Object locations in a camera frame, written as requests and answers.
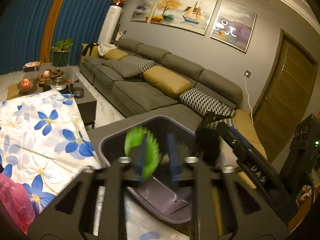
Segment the green foam net sleeve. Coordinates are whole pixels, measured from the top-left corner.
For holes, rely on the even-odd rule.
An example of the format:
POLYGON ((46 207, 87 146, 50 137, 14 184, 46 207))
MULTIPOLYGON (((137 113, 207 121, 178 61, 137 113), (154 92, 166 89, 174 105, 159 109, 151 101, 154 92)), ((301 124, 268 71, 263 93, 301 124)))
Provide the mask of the green foam net sleeve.
POLYGON ((124 151, 132 159, 136 174, 143 180, 148 179, 159 165, 158 140, 146 127, 136 126, 127 131, 124 151))

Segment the grey plastic trash bin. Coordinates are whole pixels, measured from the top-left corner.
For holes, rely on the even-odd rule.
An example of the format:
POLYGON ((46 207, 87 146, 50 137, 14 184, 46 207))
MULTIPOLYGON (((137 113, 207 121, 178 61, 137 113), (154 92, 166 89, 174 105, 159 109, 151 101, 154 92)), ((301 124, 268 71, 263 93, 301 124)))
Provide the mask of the grey plastic trash bin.
POLYGON ((174 181, 183 159, 194 151, 195 134, 189 129, 167 116, 154 116, 104 137, 99 143, 99 153, 110 166, 140 146, 144 138, 147 139, 145 164, 138 168, 143 181, 138 187, 128 187, 129 195, 164 222, 190 221, 192 189, 178 187, 174 181))

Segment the large mustard corner cushion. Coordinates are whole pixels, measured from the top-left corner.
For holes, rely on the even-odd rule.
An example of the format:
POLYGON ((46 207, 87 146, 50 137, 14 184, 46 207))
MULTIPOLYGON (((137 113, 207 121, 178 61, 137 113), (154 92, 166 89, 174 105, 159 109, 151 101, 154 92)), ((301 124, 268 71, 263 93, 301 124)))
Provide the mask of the large mustard corner cushion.
POLYGON ((234 121, 237 130, 245 137, 245 139, 247 139, 265 158, 267 158, 265 149, 263 148, 252 124, 250 113, 243 109, 236 109, 234 121))

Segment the pink translucent plastic bag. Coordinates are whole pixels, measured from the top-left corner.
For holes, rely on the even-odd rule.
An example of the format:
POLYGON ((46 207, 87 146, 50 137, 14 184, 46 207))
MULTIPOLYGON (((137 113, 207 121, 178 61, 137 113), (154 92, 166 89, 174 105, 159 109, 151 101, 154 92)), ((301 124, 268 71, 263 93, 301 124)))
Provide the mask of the pink translucent plastic bag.
POLYGON ((35 219, 30 197, 22 184, 15 183, 2 173, 1 202, 18 228, 27 234, 30 224, 35 219))

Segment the blue floral tablecloth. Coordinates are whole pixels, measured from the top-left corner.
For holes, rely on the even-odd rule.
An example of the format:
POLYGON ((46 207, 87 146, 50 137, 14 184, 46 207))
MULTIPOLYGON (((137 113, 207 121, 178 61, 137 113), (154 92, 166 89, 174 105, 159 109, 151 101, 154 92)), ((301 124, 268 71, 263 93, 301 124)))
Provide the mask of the blue floral tablecloth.
POLYGON ((71 94, 1 102, 1 173, 24 186, 35 218, 87 166, 100 162, 71 94))

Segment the grey sectional sofa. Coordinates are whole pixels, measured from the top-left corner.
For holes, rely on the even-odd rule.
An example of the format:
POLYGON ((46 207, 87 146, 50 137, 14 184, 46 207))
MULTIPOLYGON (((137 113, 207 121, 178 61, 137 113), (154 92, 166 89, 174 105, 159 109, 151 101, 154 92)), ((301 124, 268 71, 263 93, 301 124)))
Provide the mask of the grey sectional sofa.
POLYGON ((165 49, 122 38, 82 44, 80 73, 124 116, 183 105, 199 116, 235 115, 242 89, 165 49))

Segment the black white patterned cushion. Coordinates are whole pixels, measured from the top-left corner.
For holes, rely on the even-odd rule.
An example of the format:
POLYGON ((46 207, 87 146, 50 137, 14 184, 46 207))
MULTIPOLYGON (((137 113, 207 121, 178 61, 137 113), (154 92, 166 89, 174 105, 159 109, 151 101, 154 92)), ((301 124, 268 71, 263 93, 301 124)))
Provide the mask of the black white patterned cushion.
POLYGON ((141 57, 128 55, 121 59, 121 61, 134 65, 140 69, 143 70, 143 72, 147 71, 151 67, 155 65, 155 62, 153 60, 143 59, 141 57))

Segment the purple sky painting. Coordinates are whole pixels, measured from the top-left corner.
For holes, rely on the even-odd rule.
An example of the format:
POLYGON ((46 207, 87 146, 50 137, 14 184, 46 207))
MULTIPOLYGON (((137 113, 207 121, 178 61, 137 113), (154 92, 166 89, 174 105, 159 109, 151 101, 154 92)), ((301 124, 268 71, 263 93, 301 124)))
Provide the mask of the purple sky painting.
POLYGON ((222 1, 210 38, 246 53, 256 18, 254 11, 222 1))

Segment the sailboat tree painting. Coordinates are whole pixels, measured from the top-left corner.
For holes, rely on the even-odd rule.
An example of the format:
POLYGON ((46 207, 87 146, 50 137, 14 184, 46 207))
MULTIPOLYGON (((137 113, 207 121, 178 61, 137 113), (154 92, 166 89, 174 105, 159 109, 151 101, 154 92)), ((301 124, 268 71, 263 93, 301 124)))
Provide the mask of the sailboat tree painting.
POLYGON ((151 23, 204 35, 217 0, 159 0, 151 23))

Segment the mustard cushion far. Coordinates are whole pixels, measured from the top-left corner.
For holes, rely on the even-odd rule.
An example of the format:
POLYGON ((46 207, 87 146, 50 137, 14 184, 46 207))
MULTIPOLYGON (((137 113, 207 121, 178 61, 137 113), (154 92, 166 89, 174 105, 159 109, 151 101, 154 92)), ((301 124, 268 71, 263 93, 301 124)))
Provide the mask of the mustard cushion far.
POLYGON ((106 60, 121 60, 125 57, 127 57, 129 54, 125 51, 122 51, 120 49, 112 49, 109 52, 107 52, 103 58, 106 60))

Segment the white clothes on sofa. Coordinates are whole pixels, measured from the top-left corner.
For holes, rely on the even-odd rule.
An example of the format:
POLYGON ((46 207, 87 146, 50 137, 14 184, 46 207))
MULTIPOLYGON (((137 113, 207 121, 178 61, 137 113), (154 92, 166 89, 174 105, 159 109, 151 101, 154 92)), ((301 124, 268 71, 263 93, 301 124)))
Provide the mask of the white clothes on sofa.
POLYGON ((98 45, 98 53, 101 57, 103 57, 109 51, 114 50, 114 49, 117 49, 117 47, 114 44, 101 43, 98 45))

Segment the dark coffee table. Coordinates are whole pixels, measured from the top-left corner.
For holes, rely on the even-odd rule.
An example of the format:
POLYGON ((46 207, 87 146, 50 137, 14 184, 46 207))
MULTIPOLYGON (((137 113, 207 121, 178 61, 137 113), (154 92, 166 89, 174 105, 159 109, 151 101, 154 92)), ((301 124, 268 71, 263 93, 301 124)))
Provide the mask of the dark coffee table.
MULTIPOLYGON (((54 69, 52 63, 42 63, 40 65, 39 71, 26 72, 24 73, 24 78, 36 79, 41 75, 46 69, 54 69)), ((81 87, 84 89, 84 95, 81 98, 75 98, 79 112, 81 114, 82 120, 85 127, 90 129, 95 128, 96 113, 97 113, 97 99, 92 95, 92 93, 85 87, 85 85, 80 81, 79 77, 74 72, 71 66, 62 67, 66 72, 68 80, 77 81, 74 83, 74 87, 81 87)))

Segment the glass fruit bowl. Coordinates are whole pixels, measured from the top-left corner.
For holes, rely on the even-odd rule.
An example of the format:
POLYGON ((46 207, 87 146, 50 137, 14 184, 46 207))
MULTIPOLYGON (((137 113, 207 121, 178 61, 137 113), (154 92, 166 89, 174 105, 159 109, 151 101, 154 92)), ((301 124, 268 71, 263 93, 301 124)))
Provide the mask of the glass fruit bowl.
POLYGON ((17 89, 20 95, 26 95, 34 93, 37 90, 36 79, 23 79, 17 85, 17 89))

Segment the white standing air conditioner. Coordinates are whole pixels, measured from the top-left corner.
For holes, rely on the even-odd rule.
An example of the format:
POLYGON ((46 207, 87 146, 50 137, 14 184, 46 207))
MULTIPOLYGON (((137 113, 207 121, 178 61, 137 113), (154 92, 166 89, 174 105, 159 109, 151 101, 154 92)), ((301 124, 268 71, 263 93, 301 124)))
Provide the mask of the white standing air conditioner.
POLYGON ((122 8, 116 5, 112 5, 109 7, 106 17, 103 22, 103 26, 101 28, 98 43, 105 44, 110 43, 112 40, 112 36, 118 24, 122 8))

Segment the gift box on table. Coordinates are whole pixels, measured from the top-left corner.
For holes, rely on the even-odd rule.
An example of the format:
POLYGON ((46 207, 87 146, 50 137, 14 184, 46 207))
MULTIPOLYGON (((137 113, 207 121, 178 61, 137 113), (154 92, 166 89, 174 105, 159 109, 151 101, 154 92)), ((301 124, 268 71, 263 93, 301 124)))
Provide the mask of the gift box on table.
POLYGON ((41 61, 33 61, 33 62, 27 62, 24 64, 22 70, 23 72, 36 72, 39 71, 41 66, 41 61))

